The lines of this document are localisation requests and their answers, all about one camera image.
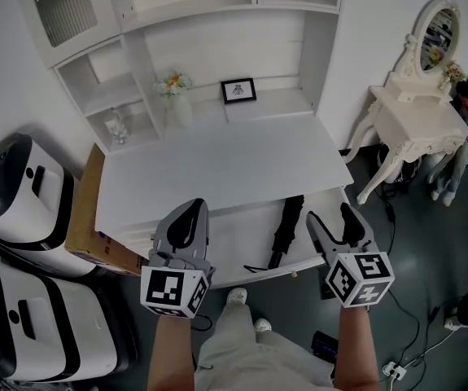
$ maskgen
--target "cardboard box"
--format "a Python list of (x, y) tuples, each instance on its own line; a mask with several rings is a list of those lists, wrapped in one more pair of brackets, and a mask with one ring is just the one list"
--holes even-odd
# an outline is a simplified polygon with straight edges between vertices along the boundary
[(65, 248), (78, 257), (120, 274), (141, 275), (144, 258), (94, 231), (105, 155), (94, 145), (72, 206)]

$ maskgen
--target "white ceramic vase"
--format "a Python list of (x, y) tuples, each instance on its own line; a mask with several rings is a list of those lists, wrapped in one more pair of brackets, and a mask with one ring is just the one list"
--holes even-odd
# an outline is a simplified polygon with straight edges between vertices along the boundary
[(192, 126), (192, 123), (194, 123), (192, 104), (190, 103), (186, 93), (173, 96), (172, 108), (174, 110), (174, 115), (183, 127)]

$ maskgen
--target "oval mirror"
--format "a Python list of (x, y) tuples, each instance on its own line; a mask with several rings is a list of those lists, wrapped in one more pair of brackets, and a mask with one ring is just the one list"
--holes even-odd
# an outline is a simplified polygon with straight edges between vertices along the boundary
[(431, 71), (444, 60), (453, 39), (457, 39), (457, 19), (453, 11), (443, 9), (436, 13), (423, 37), (420, 63), (423, 71)]

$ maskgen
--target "cabinet door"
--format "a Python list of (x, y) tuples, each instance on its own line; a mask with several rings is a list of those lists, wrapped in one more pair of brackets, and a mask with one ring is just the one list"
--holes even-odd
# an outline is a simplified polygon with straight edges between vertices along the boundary
[(121, 32), (111, 0), (20, 0), (20, 5), (48, 68)]

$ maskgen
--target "power strip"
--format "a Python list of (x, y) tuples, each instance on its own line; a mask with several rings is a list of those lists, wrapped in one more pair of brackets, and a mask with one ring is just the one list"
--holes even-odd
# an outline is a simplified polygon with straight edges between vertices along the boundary
[(393, 376), (395, 380), (400, 381), (402, 378), (404, 378), (404, 375), (407, 371), (396, 362), (389, 362), (387, 365), (383, 366), (382, 372), (385, 375)]

